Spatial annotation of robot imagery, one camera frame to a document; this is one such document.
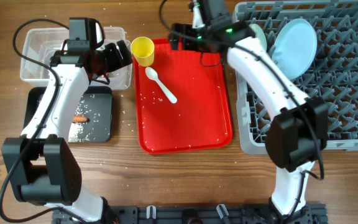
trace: yellow cup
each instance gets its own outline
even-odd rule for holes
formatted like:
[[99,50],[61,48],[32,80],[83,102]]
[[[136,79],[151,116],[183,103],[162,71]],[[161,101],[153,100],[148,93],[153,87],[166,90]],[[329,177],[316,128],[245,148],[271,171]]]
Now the yellow cup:
[[150,38],[138,37],[132,41],[131,51],[139,65],[148,67],[154,61],[154,43]]

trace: wooden table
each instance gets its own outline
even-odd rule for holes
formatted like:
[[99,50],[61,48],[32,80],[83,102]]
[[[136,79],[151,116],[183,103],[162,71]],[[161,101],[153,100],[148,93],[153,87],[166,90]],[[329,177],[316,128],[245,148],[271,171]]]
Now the wooden table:
[[[160,0],[105,0],[104,2],[64,3],[46,0],[0,0],[0,187],[6,176],[1,157],[2,142],[22,131],[27,95],[32,88],[19,78],[20,58],[12,49],[12,35],[19,25],[34,18],[49,18],[68,24],[69,17],[92,17],[104,26],[119,26],[127,39],[144,35],[166,37],[168,32],[158,20]],[[230,11],[236,1],[228,1]],[[169,1],[164,9],[169,23],[190,22],[185,1]],[[37,23],[18,36],[22,49],[26,32],[34,27],[53,27]],[[118,130],[104,144],[71,144],[79,163],[83,184],[106,197],[111,205],[216,205],[226,203],[267,203],[275,185],[275,166],[268,156],[251,156],[240,149],[236,116],[236,79],[226,66],[227,93],[232,110],[234,137],[223,149],[150,156],[137,141],[133,83],[128,90],[114,91],[119,119],[132,126]],[[326,203],[330,223],[358,223],[358,152],[324,151],[326,179],[310,179],[306,199]],[[10,217],[27,217],[42,207],[16,202],[9,185],[4,208]],[[32,223],[48,223],[44,215]]]

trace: red cutting board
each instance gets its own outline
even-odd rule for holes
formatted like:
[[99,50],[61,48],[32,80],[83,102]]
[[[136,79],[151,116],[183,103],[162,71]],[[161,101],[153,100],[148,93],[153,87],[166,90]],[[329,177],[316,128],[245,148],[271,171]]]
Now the red cutting board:
[[[141,148],[149,154],[163,154],[229,144],[233,133],[222,65],[204,67],[198,52],[171,50],[167,39],[153,42],[151,67],[178,102],[170,103],[157,83],[147,78],[145,67],[134,59]],[[218,61],[219,54],[203,55],[205,65]]]

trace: white spoon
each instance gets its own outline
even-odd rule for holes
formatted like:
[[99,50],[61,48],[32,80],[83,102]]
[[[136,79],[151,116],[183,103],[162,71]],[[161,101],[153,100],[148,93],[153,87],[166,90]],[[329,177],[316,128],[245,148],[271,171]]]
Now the white spoon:
[[157,72],[150,68],[146,68],[146,75],[149,79],[155,81],[161,88],[161,90],[165,93],[165,96],[167,96],[168,100],[171,101],[171,103],[177,103],[178,99],[172,94],[171,91],[158,79]]

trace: white plastic bin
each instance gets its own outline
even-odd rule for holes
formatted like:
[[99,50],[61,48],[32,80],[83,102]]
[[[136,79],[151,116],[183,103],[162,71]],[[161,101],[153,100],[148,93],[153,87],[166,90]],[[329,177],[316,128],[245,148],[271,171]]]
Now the white plastic bin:
[[[103,27],[106,39],[104,45],[119,40],[125,40],[125,31],[120,27]],[[68,39],[68,30],[65,28],[31,29],[25,37],[23,55],[49,65],[50,57],[59,50],[65,39]],[[128,49],[131,42],[125,40]],[[45,87],[48,85],[48,70],[22,58],[20,78],[33,86]],[[109,73],[112,90],[125,90],[131,83],[132,64]],[[91,86],[105,86],[98,82],[91,82]]]

